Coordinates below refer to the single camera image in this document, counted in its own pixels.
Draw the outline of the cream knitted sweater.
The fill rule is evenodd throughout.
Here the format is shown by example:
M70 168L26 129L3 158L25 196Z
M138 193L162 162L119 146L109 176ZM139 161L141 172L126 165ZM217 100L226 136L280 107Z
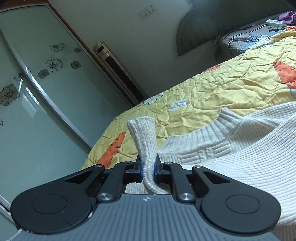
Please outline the cream knitted sweater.
M273 195L281 205L274 232L282 240L295 240L295 102L246 116L222 108L212 123L170 136L160 148L154 118L138 117L127 127L144 168L143 180L128 184L126 193L168 193L152 177L156 159L184 169L201 165Z

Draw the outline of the glass floral wardrobe door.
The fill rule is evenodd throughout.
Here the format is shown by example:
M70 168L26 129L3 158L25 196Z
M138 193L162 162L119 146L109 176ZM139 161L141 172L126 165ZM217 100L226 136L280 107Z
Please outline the glass floral wardrobe door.
M21 192L74 173L130 103L45 1L1 3L1 240Z

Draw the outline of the gold tower air conditioner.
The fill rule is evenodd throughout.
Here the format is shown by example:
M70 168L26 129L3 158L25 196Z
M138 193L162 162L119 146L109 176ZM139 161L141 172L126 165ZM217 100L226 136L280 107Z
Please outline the gold tower air conditioner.
M132 74L105 42L97 43L93 47L93 51L105 70L112 76L123 92L127 94L133 105L138 105L147 98L147 94L143 91Z

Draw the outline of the yellow carrot print quilt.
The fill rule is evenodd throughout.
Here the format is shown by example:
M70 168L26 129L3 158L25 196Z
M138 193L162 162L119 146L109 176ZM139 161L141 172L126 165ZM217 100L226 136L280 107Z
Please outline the yellow carrot print quilt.
M115 117L91 149L84 168L109 168L137 156L127 121L156 119L157 143L197 130L228 108L239 115L295 100L295 27L215 65Z

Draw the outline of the grey checked pillow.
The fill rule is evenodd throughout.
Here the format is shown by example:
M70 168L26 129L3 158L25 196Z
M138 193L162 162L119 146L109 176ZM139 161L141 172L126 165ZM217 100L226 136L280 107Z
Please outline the grey checked pillow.
M218 36L215 42L217 53L230 56L244 53L253 45L260 44L270 36L278 33L270 33L268 27L271 26L266 23L248 25Z

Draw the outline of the grey padded headboard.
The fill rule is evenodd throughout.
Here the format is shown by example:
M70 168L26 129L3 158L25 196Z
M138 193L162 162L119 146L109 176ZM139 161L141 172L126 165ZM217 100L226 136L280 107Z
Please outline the grey padded headboard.
M179 56L230 30L291 10L284 1L247 1L196 4L180 21L176 33Z

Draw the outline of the black eyeglasses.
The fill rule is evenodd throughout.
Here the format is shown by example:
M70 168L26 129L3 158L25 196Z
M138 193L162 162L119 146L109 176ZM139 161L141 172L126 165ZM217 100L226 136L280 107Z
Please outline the black eyeglasses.
M270 33L284 31L285 29L286 29L285 26L271 26L271 27L268 27L268 31Z

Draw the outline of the white remote control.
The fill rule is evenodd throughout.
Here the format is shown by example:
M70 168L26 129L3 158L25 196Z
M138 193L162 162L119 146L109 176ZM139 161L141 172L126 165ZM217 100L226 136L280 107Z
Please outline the white remote control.
M266 20L266 24L268 24L270 26L284 26L285 25L283 21L273 20L273 19Z

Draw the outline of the purple cloth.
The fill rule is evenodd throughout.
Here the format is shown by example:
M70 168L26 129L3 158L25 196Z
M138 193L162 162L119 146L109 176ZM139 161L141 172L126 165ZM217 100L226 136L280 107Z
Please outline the purple cloth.
M296 12L288 11L284 14L279 15L279 21L282 21L286 25L295 26L296 24Z

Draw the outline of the white double wall socket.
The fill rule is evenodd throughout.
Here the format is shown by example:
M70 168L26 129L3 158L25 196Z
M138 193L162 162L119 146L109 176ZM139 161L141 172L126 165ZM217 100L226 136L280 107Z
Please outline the white double wall socket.
M138 14L142 19L146 19L156 11L158 11L158 8L154 4L150 4L146 8L142 9Z

